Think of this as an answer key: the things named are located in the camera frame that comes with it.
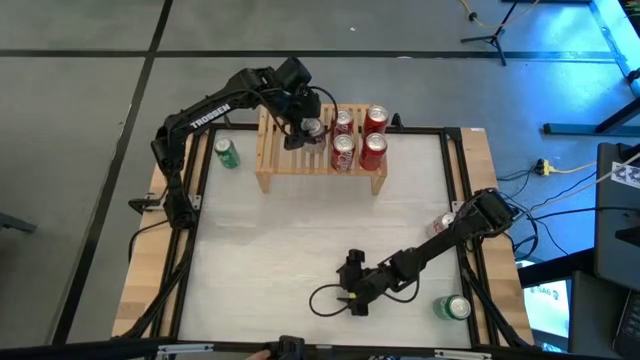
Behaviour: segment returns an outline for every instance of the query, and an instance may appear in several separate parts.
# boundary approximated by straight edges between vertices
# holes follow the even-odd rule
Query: soda can
[[[353,163],[355,143],[351,135],[342,134],[333,139],[331,166],[339,172],[347,172]]]
[[[227,169],[234,169],[240,165],[240,155],[238,155],[236,146],[230,139],[222,138],[216,140],[213,149],[216,151],[222,165]]]
[[[382,164],[382,159],[384,159],[386,152],[387,140],[385,140],[384,135],[378,133],[370,134],[362,144],[360,166],[369,171],[377,170]]]
[[[353,114],[349,110],[338,110],[338,118],[333,120],[333,134],[332,139],[336,136],[347,134],[353,134]]]
[[[326,134],[322,122],[318,119],[304,119],[300,126],[302,127],[302,130],[308,131],[309,135],[316,141],[315,144],[305,143],[302,149],[314,154],[322,153],[324,148],[327,146],[327,141],[325,139]]]
[[[384,134],[387,128],[389,113],[380,105],[371,105],[367,110],[362,126],[362,138],[366,139],[371,133]]]
[[[438,235],[444,229],[448,228],[455,218],[456,216],[454,213],[446,212],[433,220],[431,224],[427,225],[426,229],[429,239]]]
[[[440,319],[461,321],[471,315],[471,304],[460,295],[443,296],[433,302],[433,311]]]

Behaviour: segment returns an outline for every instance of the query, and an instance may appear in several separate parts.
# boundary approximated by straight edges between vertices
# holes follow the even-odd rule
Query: wooden table
[[[497,187],[493,161],[484,129],[462,128],[461,133],[471,188],[478,190]],[[197,187],[203,162],[205,143],[206,141],[203,139],[198,144],[199,151],[197,153],[198,156],[196,156],[190,184],[194,191]],[[457,164],[457,155],[453,141],[449,142],[449,149],[451,163]],[[453,176],[456,193],[463,194],[462,181],[457,166],[453,166]],[[160,194],[164,188],[164,178],[156,167],[149,192]],[[142,217],[140,227],[155,224],[164,219],[164,212],[146,212]],[[129,330],[157,294],[169,247],[170,234],[171,229],[169,226],[162,225],[138,236],[113,326],[112,334],[114,336]],[[182,246],[185,240],[186,232],[183,232],[180,239]],[[493,301],[518,334],[525,341],[533,344],[533,337],[524,306],[524,297],[518,279],[518,272],[515,267],[511,242],[505,236],[488,239],[483,244],[483,250]],[[473,257],[470,257],[470,261],[472,262],[472,266],[475,266]],[[168,300],[167,306],[165,307],[163,323],[160,329],[161,335],[168,335],[169,333],[169,324],[173,316],[174,296]],[[483,344],[488,344],[489,340],[485,316],[480,302],[477,299],[475,300],[480,341]]]

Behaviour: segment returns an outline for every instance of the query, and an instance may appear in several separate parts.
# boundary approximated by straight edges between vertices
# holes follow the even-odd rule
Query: can lid
[[[367,146],[373,151],[382,151],[387,148],[387,140],[382,134],[372,133],[367,136]]]
[[[213,147],[216,149],[216,151],[227,151],[231,147],[231,140],[222,138],[216,141],[216,144]]]
[[[454,318],[463,320],[471,314],[471,304],[464,297],[455,295],[449,301],[449,311]]]
[[[367,110],[367,114],[369,118],[375,122],[386,122],[389,118],[387,110],[380,105],[372,105],[369,110]]]
[[[304,119],[301,127],[302,130],[307,130],[312,136],[319,135],[320,130],[323,130],[322,123],[318,119]]]
[[[336,121],[340,125],[347,125],[353,121],[353,114],[349,110],[338,110],[338,120]]]
[[[340,152],[348,152],[354,148],[353,138],[351,135],[342,134],[333,139],[333,147]]]
[[[455,220],[456,216],[453,213],[446,213],[444,215],[442,215],[442,224],[443,225],[450,225],[453,220]]]

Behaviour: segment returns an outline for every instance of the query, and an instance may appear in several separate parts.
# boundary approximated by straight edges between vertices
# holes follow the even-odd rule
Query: yellow cable
[[[460,2],[462,3],[462,5],[464,5],[465,9],[467,10],[467,15],[470,15],[473,11],[471,11],[471,7],[469,6],[469,4],[467,3],[467,0],[460,0]],[[533,9],[536,5],[538,5],[538,3],[540,2],[540,0],[536,0],[533,2],[533,4],[531,4],[531,6],[529,6],[528,8],[526,8],[523,12],[521,12],[518,16],[511,18],[511,20],[506,21],[502,24],[498,24],[498,25],[486,25],[484,24],[482,21],[478,20],[478,17],[475,17],[473,19],[473,21],[475,21],[480,27],[483,27],[485,29],[497,29],[500,26],[507,26],[513,22],[515,22],[516,20],[520,19],[522,17],[522,15],[526,14],[529,12],[529,10]]]
[[[552,172],[552,173],[559,173],[559,174],[571,174],[571,173],[573,173],[573,172],[580,171],[580,170],[586,169],[586,168],[588,168],[588,167],[591,167],[591,166],[593,166],[593,165],[595,165],[595,164],[596,164],[596,162],[594,161],[594,162],[592,162],[592,163],[588,163],[588,164],[586,164],[586,165],[582,165],[582,166],[579,166],[579,167],[577,167],[577,168],[575,168],[575,169],[571,169],[571,170],[558,170],[558,169],[554,168],[553,166],[551,166],[551,167],[549,168],[549,172]]]

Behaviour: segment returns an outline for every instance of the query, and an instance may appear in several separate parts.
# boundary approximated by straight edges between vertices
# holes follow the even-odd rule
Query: red soda can
[[[331,166],[339,172],[347,172],[353,162],[353,137],[348,134],[338,135],[333,139]]]
[[[338,118],[333,121],[333,136],[353,134],[353,114],[349,110],[338,110]]]
[[[384,154],[387,152],[387,140],[384,135],[372,133],[367,136],[360,152],[360,166],[373,171],[380,167]]]
[[[371,133],[384,134],[387,128],[387,120],[389,119],[389,113],[380,105],[371,105],[367,110],[367,116],[364,118],[364,125],[362,126],[362,138],[366,139]]]

